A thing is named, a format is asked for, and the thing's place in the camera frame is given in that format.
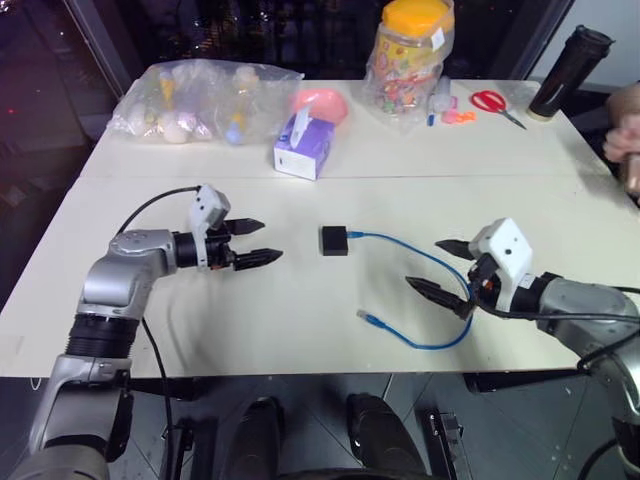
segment red scissors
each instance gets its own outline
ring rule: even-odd
[[[484,110],[485,112],[499,113],[500,115],[507,117],[510,122],[515,123],[525,130],[527,129],[527,127],[520,123],[517,118],[507,112],[507,102],[498,92],[494,92],[493,90],[476,92],[471,95],[471,103],[474,107]]]

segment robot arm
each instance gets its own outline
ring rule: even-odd
[[[579,367],[607,391],[625,470],[631,478],[640,477],[640,317],[635,304],[612,287],[530,274],[531,247],[509,218],[483,228],[471,242],[436,245],[475,260],[469,271],[473,298],[464,302],[424,279],[407,278],[411,286],[464,319],[476,306],[504,318],[535,319],[538,329],[580,356]]]
[[[132,230],[117,235],[90,269],[65,353],[58,356],[29,436],[31,458],[12,479],[108,478],[105,461],[124,452],[133,397],[129,352],[154,282],[178,268],[200,270],[266,265],[282,252],[236,254],[233,235],[256,220],[224,221],[229,203],[204,185],[191,212],[191,232]]]

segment plastic bag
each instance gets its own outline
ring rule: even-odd
[[[291,99],[303,76],[272,65],[223,60],[155,64],[131,85],[108,128],[167,143],[264,142],[291,115]]]
[[[428,15],[415,15],[416,4],[427,5]],[[428,18],[434,6],[443,12],[437,21]],[[376,117],[401,131],[425,122],[427,102],[442,73],[442,62],[451,53],[453,37],[451,0],[388,4],[367,62],[361,100]]]

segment black thermos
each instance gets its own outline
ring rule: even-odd
[[[609,55],[613,43],[605,34],[578,25],[567,39],[555,65],[531,101],[527,113],[536,120],[550,120],[596,67]]]

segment tissue box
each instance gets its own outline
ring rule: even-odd
[[[273,148],[279,172],[317,180],[329,150],[335,126],[309,117],[309,108],[291,117]]]

